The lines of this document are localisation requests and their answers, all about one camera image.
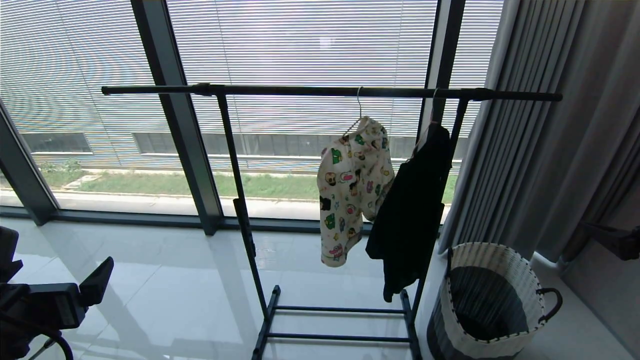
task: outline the horizontal rod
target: horizontal rod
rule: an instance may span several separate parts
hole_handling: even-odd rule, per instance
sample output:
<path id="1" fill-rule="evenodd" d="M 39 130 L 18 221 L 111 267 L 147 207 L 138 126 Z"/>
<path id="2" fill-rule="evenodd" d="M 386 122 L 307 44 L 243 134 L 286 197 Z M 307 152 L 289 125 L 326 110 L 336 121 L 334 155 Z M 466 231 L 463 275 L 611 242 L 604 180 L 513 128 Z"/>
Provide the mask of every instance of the horizontal rod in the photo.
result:
<path id="1" fill-rule="evenodd" d="M 370 314 L 404 314 L 404 310 L 399 309 L 364 309 L 356 307 L 320 307 L 320 306 L 285 306 L 278 305 L 276 310 L 295 311 L 327 311 L 336 313 L 370 313 Z"/>
<path id="2" fill-rule="evenodd" d="M 496 91 L 487 88 L 425 89 L 425 88 L 370 88 L 370 87 L 321 87 L 321 86 L 249 86 L 215 85 L 200 83 L 184 86 L 103 86 L 104 95 L 111 94 L 197 94 L 197 95 L 300 95 L 300 96 L 362 96 L 362 97 L 413 97 L 441 99 L 468 99 L 483 101 L 532 100 L 560 101 L 561 94 L 543 92 Z"/>
<path id="3" fill-rule="evenodd" d="M 282 339 L 314 339 L 314 340 L 343 340 L 343 341 L 377 341 L 381 343 L 408 343 L 409 338 L 389 338 L 384 336 L 349 336 L 349 335 L 319 335 L 319 334 L 287 334 L 284 332 L 270 332 L 269 338 Z"/>

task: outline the clothes rack base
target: clothes rack base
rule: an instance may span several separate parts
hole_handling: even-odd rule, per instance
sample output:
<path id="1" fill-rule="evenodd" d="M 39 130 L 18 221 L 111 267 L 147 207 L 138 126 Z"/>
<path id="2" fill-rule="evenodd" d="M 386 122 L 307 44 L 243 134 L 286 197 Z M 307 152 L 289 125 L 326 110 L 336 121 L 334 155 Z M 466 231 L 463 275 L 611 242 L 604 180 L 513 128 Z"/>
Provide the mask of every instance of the clothes rack base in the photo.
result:
<path id="1" fill-rule="evenodd" d="M 350 97 L 412 97 L 412 98 L 433 98 L 435 89 L 425 88 L 338 88 L 338 87 L 316 87 L 316 86 L 242 86 L 242 85 L 212 85 L 200 83 L 196 85 L 183 86 L 103 86 L 102 93 L 110 94 L 197 94 L 204 96 L 215 95 L 218 98 L 218 106 L 225 129 L 225 138 L 229 150 L 231 167 L 234 174 L 238 198 L 234 199 L 236 216 L 240 225 L 244 249 L 246 250 L 249 266 L 253 275 L 253 282 L 262 309 L 264 321 L 255 348 L 252 353 L 252 360 L 260 360 L 264 354 L 267 341 L 275 338 L 280 339 L 309 339 L 309 340 L 333 340 L 333 341 L 368 341 L 377 343 L 408 343 L 413 360 L 422 360 L 418 336 L 415 331 L 415 317 L 420 305 L 420 297 L 424 289 L 427 269 L 425 268 L 416 289 L 413 307 L 409 303 L 409 295 L 406 290 L 400 293 L 402 309 L 359 309 L 352 307 L 312 307 L 312 306 L 286 306 L 278 305 L 278 300 L 282 289 L 276 285 L 271 292 L 271 298 L 267 304 L 260 275 L 255 262 L 256 251 L 253 242 L 249 216 L 246 208 L 246 199 L 242 185 L 240 166 L 238 163 L 236 146 L 234 143 L 231 119 L 229 117 L 227 95 L 303 95 L 303 96 L 350 96 Z M 451 153 L 449 161 L 453 160 L 454 149 L 456 147 L 464 114 L 469 101 L 483 101 L 492 99 L 523 100 L 523 101 L 560 101 L 562 95 L 534 92 L 502 92 L 486 88 L 475 89 L 438 89 L 438 98 L 459 99 L 456 110 L 456 119 L 451 132 Z M 442 174 L 440 188 L 438 189 L 440 198 L 444 194 L 445 184 L 449 175 L 449 169 Z M 432 219 L 426 221 L 437 221 L 440 223 L 442 214 L 436 214 Z M 426 236 L 437 236 L 437 234 L 426 234 Z M 273 319 L 281 311 L 311 311 L 311 312 L 338 312 L 338 313 L 363 313 L 363 314 L 390 314 L 402 315 L 407 330 L 407 337 L 382 337 L 382 336 L 348 336 L 331 334 L 298 334 L 287 332 L 271 332 Z"/>

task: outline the curtain fold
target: curtain fold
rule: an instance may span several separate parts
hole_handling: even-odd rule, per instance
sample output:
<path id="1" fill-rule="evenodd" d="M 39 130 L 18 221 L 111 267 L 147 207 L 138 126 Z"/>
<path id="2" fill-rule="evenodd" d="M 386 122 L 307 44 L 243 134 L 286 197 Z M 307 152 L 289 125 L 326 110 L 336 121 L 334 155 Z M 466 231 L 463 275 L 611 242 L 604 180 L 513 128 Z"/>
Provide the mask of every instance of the curtain fold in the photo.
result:
<path id="1" fill-rule="evenodd" d="M 564 100 L 482 105 L 440 251 L 490 241 L 571 260 L 578 222 L 606 217 L 638 173 L 640 5 L 510 1 L 502 16 L 486 86 Z"/>

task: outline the black metal clothes rack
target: black metal clothes rack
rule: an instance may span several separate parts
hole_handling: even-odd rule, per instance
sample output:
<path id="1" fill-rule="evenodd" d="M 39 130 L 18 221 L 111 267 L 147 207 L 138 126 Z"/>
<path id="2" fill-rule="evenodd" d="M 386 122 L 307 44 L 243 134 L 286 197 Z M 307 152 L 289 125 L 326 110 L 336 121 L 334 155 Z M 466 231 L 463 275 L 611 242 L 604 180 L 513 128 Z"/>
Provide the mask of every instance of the black metal clothes rack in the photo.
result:
<path id="1" fill-rule="evenodd" d="M 189 93 L 204 96 L 215 95 L 218 98 L 218 106 L 220 107 L 222 123 L 225 129 L 225 137 L 229 149 L 231 166 L 236 182 L 238 198 L 234 199 L 236 215 L 240 225 L 241 234 L 244 241 L 247 258 L 253 274 L 253 281 L 257 290 L 258 299 L 260 300 L 260 308 L 264 321 L 260 329 L 258 339 L 253 350 L 252 359 L 262 359 L 267 340 L 270 338 L 284 339 L 311 339 L 311 340 L 342 340 L 342 341 L 372 341 L 372 342 L 389 342 L 389 343 L 408 343 L 413 360 L 421 360 L 420 347 L 418 344 L 418 336 L 415 331 L 415 317 L 420 304 L 420 298 L 424 289 L 427 269 L 424 269 L 422 276 L 418 281 L 413 307 L 409 303 L 409 295 L 406 290 L 400 293 L 402 309 L 368 309 L 355 307 L 315 307 L 315 306 L 286 306 L 278 305 L 278 299 L 282 290 L 276 285 L 271 292 L 271 298 L 267 304 L 260 275 L 255 263 L 255 244 L 249 223 L 249 216 L 246 208 L 244 190 L 242 186 L 240 166 L 234 144 L 234 137 L 231 129 L 231 120 L 229 117 L 227 95 L 306 95 L 306 96 L 349 96 L 349 97 L 411 97 L 411 98 L 438 98 L 459 99 L 458 108 L 456 110 L 456 119 L 451 133 L 451 149 L 450 159 L 453 160 L 453 153 L 460 135 L 462 120 L 467 110 L 469 101 L 483 101 L 492 99 L 501 100 L 523 100 L 523 101 L 560 101 L 562 95 L 550 93 L 534 93 L 534 92 L 503 92 L 489 90 L 486 88 L 473 89 L 425 89 L 425 88 L 350 88 L 350 87 L 313 87 L 313 86 L 242 86 L 242 85 L 212 85 L 208 83 L 200 83 L 196 85 L 186 86 L 103 86 L 102 93 L 109 94 L 170 94 L 170 93 Z M 449 175 L 449 169 L 445 171 L 441 178 L 440 198 L 444 194 L 445 184 Z M 431 221 L 440 222 L 442 214 L 437 215 Z M 437 234 L 428 234 L 427 236 L 437 236 Z M 400 337 L 383 337 L 383 336 L 347 336 L 347 335 L 331 335 L 331 334 L 292 334 L 284 332 L 271 332 L 271 324 L 278 310 L 284 311 L 319 311 L 319 312 L 338 312 L 338 313 L 362 313 L 362 314 L 394 314 L 402 315 L 406 325 L 408 336 Z"/>

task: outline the white and gray basket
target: white and gray basket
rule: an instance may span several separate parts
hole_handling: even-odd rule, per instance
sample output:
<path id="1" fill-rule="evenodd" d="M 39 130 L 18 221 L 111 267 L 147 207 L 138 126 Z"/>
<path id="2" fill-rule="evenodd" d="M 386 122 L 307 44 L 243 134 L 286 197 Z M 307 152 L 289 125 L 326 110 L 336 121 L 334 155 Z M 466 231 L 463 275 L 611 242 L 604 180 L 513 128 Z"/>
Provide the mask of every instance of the white and gray basket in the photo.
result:
<path id="1" fill-rule="evenodd" d="M 562 306 L 556 289 L 540 288 L 529 262 L 494 243 L 449 249 L 447 273 L 429 320 L 436 360 L 512 359 Z M 556 306 L 545 314 L 545 293 Z"/>

